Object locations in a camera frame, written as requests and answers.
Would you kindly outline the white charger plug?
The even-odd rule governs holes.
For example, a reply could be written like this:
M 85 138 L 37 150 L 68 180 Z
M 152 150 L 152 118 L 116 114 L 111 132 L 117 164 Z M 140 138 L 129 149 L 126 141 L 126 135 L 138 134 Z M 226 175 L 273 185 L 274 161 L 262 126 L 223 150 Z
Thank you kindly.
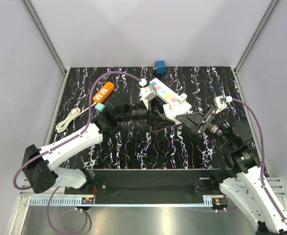
M 187 99 L 187 95 L 185 93 L 182 93 L 180 96 L 178 96 L 178 102 L 183 103 Z

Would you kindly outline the white multicolour power strip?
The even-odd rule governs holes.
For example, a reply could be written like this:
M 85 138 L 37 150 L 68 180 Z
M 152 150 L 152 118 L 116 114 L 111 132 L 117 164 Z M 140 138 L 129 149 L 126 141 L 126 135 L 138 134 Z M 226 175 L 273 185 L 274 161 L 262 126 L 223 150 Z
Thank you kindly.
M 158 78 L 154 78 L 149 82 L 156 88 L 157 96 L 165 103 L 178 102 L 178 96 L 170 87 L 161 82 Z

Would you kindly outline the teal plug adapter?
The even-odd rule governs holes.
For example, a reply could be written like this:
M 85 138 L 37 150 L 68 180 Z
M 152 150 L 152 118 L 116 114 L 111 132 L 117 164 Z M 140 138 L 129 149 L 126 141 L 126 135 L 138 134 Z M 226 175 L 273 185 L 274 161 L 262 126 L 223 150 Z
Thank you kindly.
M 96 109 L 97 111 L 99 111 L 99 112 L 103 112 L 104 109 L 105 109 L 105 105 L 102 104 L 102 103 L 97 103 L 97 104 L 95 105 L 95 109 Z

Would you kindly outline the white cube adapter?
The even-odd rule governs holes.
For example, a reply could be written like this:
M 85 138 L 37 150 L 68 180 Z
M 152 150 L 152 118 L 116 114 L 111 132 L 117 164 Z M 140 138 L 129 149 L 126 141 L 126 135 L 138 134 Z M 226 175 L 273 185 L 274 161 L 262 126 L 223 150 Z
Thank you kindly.
M 176 117 L 186 114 L 191 109 L 191 105 L 188 102 L 171 102 L 163 105 L 163 111 L 167 119 L 172 120 L 175 124 L 180 124 Z

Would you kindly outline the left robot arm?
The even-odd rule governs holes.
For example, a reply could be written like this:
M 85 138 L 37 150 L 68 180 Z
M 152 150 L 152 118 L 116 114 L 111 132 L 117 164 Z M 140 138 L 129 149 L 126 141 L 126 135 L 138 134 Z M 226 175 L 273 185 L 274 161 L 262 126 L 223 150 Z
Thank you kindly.
M 150 125 L 168 126 L 176 124 L 171 114 L 173 104 L 156 105 L 152 102 L 137 105 L 106 104 L 96 105 L 99 114 L 82 129 L 52 144 L 37 148 L 30 145 L 24 153 L 22 170 L 30 189 L 35 194 L 50 188 L 65 187 L 89 193 L 93 187 L 94 173 L 85 169 L 61 168 L 61 164 L 84 149 L 100 144 L 106 137 L 115 133 L 122 122 L 145 120 Z

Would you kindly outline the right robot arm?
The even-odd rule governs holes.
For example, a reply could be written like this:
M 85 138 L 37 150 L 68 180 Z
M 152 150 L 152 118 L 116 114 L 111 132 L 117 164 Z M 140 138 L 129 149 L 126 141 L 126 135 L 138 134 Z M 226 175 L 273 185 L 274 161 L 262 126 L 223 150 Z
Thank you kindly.
M 231 199 L 256 234 L 287 235 L 287 211 L 267 182 L 258 156 L 250 149 L 253 137 L 249 124 L 238 120 L 223 128 L 215 120 L 214 108 L 178 115 L 176 119 L 191 132 L 205 132 L 226 147 L 223 159 L 228 168 L 210 176 L 211 192 Z

